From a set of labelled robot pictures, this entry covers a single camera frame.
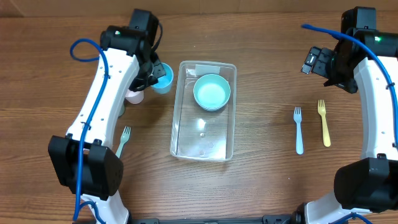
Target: yellow fork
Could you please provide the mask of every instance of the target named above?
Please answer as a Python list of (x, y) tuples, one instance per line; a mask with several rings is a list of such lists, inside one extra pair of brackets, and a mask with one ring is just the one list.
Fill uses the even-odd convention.
[(326, 108), (324, 100), (318, 100), (318, 114), (322, 118), (323, 144), (326, 147), (329, 147), (331, 143), (330, 143), (328, 124), (326, 123)]

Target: plastic tray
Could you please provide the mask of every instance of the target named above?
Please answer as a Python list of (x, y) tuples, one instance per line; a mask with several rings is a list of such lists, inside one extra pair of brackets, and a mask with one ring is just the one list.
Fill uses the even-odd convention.
[[(193, 97), (193, 86), (203, 75), (218, 74), (231, 87), (227, 104), (206, 111)], [(236, 67), (219, 62), (184, 61), (178, 72), (172, 124), (171, 155), (198, 161), (227, 161), (233, 156), (236, 109)]]

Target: wooden tabletop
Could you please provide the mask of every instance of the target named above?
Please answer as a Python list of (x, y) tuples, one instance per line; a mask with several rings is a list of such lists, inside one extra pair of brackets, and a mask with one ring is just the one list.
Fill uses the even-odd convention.
[[(170, 155), (172, 91), (145, 91), (127, 105), (114, 135), (132, 127), (122, 161), (120, 193), (134, 218), (233, 218), (292, 213), (333, 189), (335, 172), (358, 161), (363, 130), (359, 93), (323, 87), (325, 79), (300, 72), (310, 47), (333, 48), (326, 34), (300, 25), (340, 29), (341, 12), (161, 16), (158, 49), (175, 76), (184, 60), (232, 63), (238, 68), (233, 159), (181, 161)], [(0, 19), (0, 223), (71, 223), (75, 196), (59, 184), (47, 152), (64, 136), (90, 89), (96, 62), (80, 63), (69, 47), (99, 41), (108, 25), (128, 17)], [(396, 12), (378, 12), (377, 28), (398, 32)], [(96, 55), (79, 46), (81, 57)], [(322, 143), (317, 101), (324, 99), (331, 147)], [(302, 107), (305, 152), (295, 152), (293, 110)], [(370, 215), (396, 223), (398, 213)], [(80, 218), (92, 219), (85, 208)]]

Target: fork handle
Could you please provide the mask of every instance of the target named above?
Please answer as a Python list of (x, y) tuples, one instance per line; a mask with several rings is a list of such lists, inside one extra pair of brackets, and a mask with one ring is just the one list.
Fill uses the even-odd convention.
[(116, 156), (120, 159), (124, 147), (124, 143), (120, 143), (118, 150), (116, 151)]
[(331, 143), (330, 143), (328, 124), (326, 123), (325, 116), (322, 116), (322, 133), (323, 133), (323, 145), (329, 147)]
[(297, 123), (296, 131), (296, 152), (301, 155), (304, 153), (303, 137), (301, 135), (301, 123)]

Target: blue cup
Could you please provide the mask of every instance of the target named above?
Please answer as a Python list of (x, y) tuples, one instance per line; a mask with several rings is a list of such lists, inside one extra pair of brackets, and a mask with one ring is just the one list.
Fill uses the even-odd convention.
[(172, 68), (166, 63), (162, 63), (164, 70), (166, 71), (166, 75), (158, 78), (158, 83), (152, 85), (154, 91), (158, 94), (166, 94), (170, 91), (173, 84), (174, 72)]

